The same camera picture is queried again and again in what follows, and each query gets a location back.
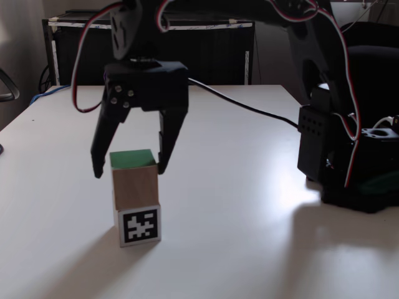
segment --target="wall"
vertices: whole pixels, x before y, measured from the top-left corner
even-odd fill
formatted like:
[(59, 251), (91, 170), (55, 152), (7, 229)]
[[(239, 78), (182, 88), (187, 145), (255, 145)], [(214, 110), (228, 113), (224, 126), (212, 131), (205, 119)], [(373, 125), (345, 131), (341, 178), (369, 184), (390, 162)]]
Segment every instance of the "wall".
[[(0, 130), (37, 94), (40, 74), (47, 65), (42, 19), (64, 12), (69, 5), (68, 1), (0, 0), (0, 68), (21, 92), (17, 100), (0, 103)], [(0, 93), (6, 92), (0, 83)]]

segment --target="cable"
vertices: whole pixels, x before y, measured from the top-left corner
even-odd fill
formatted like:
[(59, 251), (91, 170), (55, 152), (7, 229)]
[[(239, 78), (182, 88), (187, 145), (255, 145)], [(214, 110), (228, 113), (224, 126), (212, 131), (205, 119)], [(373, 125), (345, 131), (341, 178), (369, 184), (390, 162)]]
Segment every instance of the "cable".
[(40, 98), (40, 97), (45, 97), (45, 96), (47, 96), (47, 95), (52, 95), (53, 93), (58, 92), (59, 90), (62, 90), (62, 89), (68, 88), (68, 87), (70, 87), (70, 85), (61, 86), (61, 87), (59, 87), (59, 88), (56, 88), (56, 89), (54, 89), (54, 90), (51, 90), (50, 92), (46, 92), (46, 93), (41, 93), (41, 94), (39, 94), (39, 95), (35, 95), (35, 96), (32, 98), (31, 103), (29, 104), (29, 106), (31, 106), (34, 102), (36, 102), (36, 100), (37, 100), (38, 98)]
[(237, 102), (236, 100), (233, 100), (232, 98), (228, 97), (227, 95), (224, 95), (223, 93), (221, 93), (221, 92), (213, 89), (212, 87), (209, 87), (206, 84), (201, 83), (201, 82), (199, 82), (197, 80), (189, 78), (188, 81), (189, 81), (189, 83), (191, 83), (193, 85), (196, 85), (198, 87), (201, 87), (202, 89), (205, 89), (207, 92), (210, 92), (210, 93), (218, 96), (219, 98), (222, 98), (223, 100), (226, 100), (229, 103), (235, 104), (235, 105), (237, 105), (237, 106), (239, 106), (241, 108), (247, 109), (249, 111), (252, 111), (252, 112), (255, 112), (255, 113), (258, 113), (258, 114), (261, 114), (261, 115), (265, 115), (265, 116), (268, 116), (268, 117), (271, 117), (271, 118), (275, 118), (277, 120), (282, 120), (282, 121), (288, 123), (289, 125), (293, 126), (294, 128), (298, 129), (298, 125), (296, 123), (294, 123), (293, 121), (290, 121), (289, 119), (287, 119), (285, 117), (282, 117), (282, 116), (279, 116), (279, 115), (275, 115), (275, 114), (272, 114), (272, 113), (269, 113), (269, 112), (265, 112), (265, 111), (262, 111), (262, 110), (258, 110), (258, 109), (255, 109), (253, 107), (250, 107), (250, 106), (247, 106), (245, 104), (242, 104), (240, 102)]
[(83, 31), (80, 35), (80, 40), (79, 40), (79, 46), (77, 50), (77, 55), (76, 55), (76, 60), (75, 60), (75, 65), (74, 65), (74, 71), (72, 72), (72, 80), (71, 80), (71, 86), (72, 86), (72, 102), (76, 108), (77, 111), (82, 112), (82, 113), (87, 113), (95, 110), (98, 106), (100, 106), (101, 102), (98, 103), (96, 106), (91, 107), (91, 108), (86, 108), (86, 109), (80, 109), (77, 106), (77, 84), (76, 84), (76, 77), (77, 77), (77, 69), (79, 66), (79, 59), (80, 55), (82, 54), (82, 48), (83, 48), (83, 43), (86, 38), (86, 35), (89, 31), (90, 26), (100, 17), (108, 14), (112, 9), (121, 7), (123, 5), (122, 2), (116, 2), (113, 4), (110, 4), (103, 9), (101, 9), (98, 13), (96, 13), (94, 16), (92, 16), (86, 23), (85, 27), (83, 28)]
[(352, 130), (349, 128), (349, 125), (348, 125), (346, 119), (345, 119), (341, 114), (338, 114), (338, 113), (333, 113), (333, 115), (335, 115), (335, 116), (337, 116), (337, 117), (339, 117), (339, 118), (341, 119), (341, 122), (342, 122), (342, 124), (344, 125), (344, 129), (345, 129), (345, 131), (347, 132), (348, 137), (349, 137), (351, 140), (355, 140), (355, 137), (354, 137), (354, 135), (353, 135), (353, 133), (352, 133)]
[[(163, 12), (165, 11), (166, 7), (169, 5), (169, 3), (171, 3), (174, 0), (163, 0), (163, 2), (160, 5), (160, 8), (158, 9), (158, 11), (156, 12), (156, 26), (158, 27), (158, 29), (162, 32), (168, 32), (169, 28), (170, 28), (170, 23), (169, 20), (163, 16)], [(164, 18), (164, 20), (166, 21), (166, 27), (162, 27), (162, 17)]]
[(43, 70), (43, 72), (42, 72), (42, 74), (40, 75), (40, 80), (39, 80), (39, 86), (38, 86), (38, 91), (39, 91), (39, 93), (42, 93), (43, 91), (42, 91), (42, 85), (44, 85), (44, 84), (46, 84), (45, 82), (44, 83), (42, 83), (42, 81), (43, 81), (43, 78), (44, 78), (44, 74), (46, 73), (46, 71), (49, 69), (49, 65), (47, 65), (45, 68), (44, 68), (44, 70)]
[(378, 128), (384, 121), (389, 122), (391, 126), (393, 125), (393, 117), (387, 116), (377, 121), (377, 123), (373, 126), (373, 129)]
[(323, 14), (325, 17), (327, 17), (327, 18), (329, 18), (331, 20), (332, 24), (334, 25), (334, 27), (337, 30), (338, 35), (339, 35), (339, 37), (341, 39), (342, 47), (344, 49), (344, 57), (345, 57), (345, 73), (346, 73), (347, 81), (348, 81), (348, 85), (349, 85), (350, 96), (352, 97), (353, 106), (355, 108), (355, 117), (357, 119), (356, 134), (355, 134), (354, 138), (351, 138), (352, 140), (355, 140), (355, 145), (354, 145), (353, 150), (352, 150), (352, 155), (351, 155), (351, 159), (350, 159), (349, 166), (348, 166), (348, 171), (347, 171), (347, 177), (345, 179), (345, 187), (348, 187), (349, 181), (350, 181), (350, 176), (352, 174), (353, 164), (354, 164), (354, 161), (355, 161), (355, 155), (356, 155), (356, 151), (357, 151), (357, 147), (358, 147), (358, 141), (359, 141), (360, 135), (362, 133), (362, 122), (361, 122), (361, 118), (360, 118), (360, 109), (359, 109), (358, 101), (357, 101), (357, 98), (356, 98), (355, 90), (354, 90), (354, 87), (353, 87), (352, 77), (350, 75), (349, 55), (348, 55), (348, 48), (347, 48), (347, 44), (346, 44), (346, 41), (345, 41), (345, 37), (342, 34), (342, 32), (341, 32), (337, 22), (335, 21), (335, 19), (327, 11), (325, 11), (324, 9), (319, 9), (319, 11), (320, 11), (321, 14)]
[(354, 113), (351, 113), (350, 115), (348, 115), (351, 119), (353, 119), (353, 121), (356, 123), (357, 125), (357, 119), (356, 119), (356, 115)]
[(387, 6), (387, 4), (388, 4), (388, 0), (385, 0), (385, 3), (384, 3), (384, 5), (383, 5), (383, 7), (381, 8), (380, 14), (378, 15), (378, 18), (377, 18), (377, 20), (375, 21), (376, 23), (379, 22), (379, 20), (380, 20), (380, 18), (381, 18), (381, 16), (382, 16), (382, 13), (384, 12), (385, 6)]
[(368, 11), (370, 10), (370, 8), (372, 8), (373, 5), (374, 5), (375, 3), (377, 3), (377, 1), (378, 1), (378, 0), (375, 0), (373, 3), (371, 3), (371, 4), (368, 6), (368, 8), (365, 10), (365, 12), (364, 12), (355, 22), (351, 23), (351, 25), (350, 25), (348, 28), (346, 28), (345, 30), (343, 30), (342, 33), (347, 32), (353, 25), (355, 25), (355, 24), (366, 14), (366, 12), (368, 12)]

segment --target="green block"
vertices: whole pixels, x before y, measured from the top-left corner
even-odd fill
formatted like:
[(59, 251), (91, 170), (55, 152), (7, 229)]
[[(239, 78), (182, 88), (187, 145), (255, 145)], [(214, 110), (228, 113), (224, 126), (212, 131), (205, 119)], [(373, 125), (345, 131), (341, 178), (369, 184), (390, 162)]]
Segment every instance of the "green block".
[(110, 153), (112, 169), (128, 169), (156, 165), (150, 149)]

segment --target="wooden cube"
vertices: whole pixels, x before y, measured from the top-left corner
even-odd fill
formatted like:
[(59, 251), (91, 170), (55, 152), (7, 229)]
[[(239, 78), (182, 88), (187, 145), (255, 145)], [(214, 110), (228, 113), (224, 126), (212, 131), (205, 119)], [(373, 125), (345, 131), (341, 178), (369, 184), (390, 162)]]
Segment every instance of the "wooden cube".
[(149, 149), (110, 153), (120, 246), (160, 240), (158, 168)]

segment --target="black chair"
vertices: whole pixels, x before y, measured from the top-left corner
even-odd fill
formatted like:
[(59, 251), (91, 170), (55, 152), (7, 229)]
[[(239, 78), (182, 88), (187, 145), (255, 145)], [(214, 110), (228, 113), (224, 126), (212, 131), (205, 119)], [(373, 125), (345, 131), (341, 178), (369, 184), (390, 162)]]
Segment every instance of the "black chair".
[[(11, 78), (8, 77), (8, 75), (2, 69), (0, 69), (0, 80), (3, 81), (6, 87), (10, 90), (10, 93), (5, 93), (4, 95), (0, 95), (0, 103), (12, 101), (19, 98), (18, 88), (11, 80)], [(2, 154), (3, 151), (4, 148), (2, 147), (2, 145), (0, 145), (0, 154)]]

